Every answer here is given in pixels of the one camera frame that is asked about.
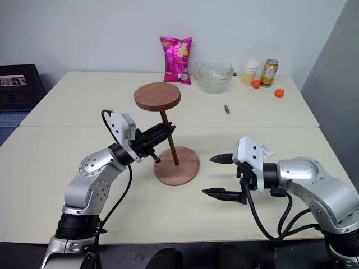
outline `pink chip bag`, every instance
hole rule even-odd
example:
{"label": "pink chip bag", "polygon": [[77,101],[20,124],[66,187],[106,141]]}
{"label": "pink chip bag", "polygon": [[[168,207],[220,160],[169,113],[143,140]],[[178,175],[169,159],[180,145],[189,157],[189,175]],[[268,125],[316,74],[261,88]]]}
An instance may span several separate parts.
{"label": "pink chip bag", "polygon": [[191,84],[188,74],[188,60],[192,38],[183,40],[177,38],[159,38],[164,50],[164,78],[163,81],[179,81],[184,84]]}

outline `clear glass bowl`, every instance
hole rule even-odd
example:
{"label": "clear glass bowl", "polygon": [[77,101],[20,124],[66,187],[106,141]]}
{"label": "clear glass bowl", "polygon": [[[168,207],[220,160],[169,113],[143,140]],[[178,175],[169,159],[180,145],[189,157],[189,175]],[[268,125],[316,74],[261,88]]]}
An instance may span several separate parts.
{"label": "clear glass bowl", "polygon": [[197,61],[195,79],[199,87],[210,94],[220,94],[228,87],[233,76],[232,64]]}

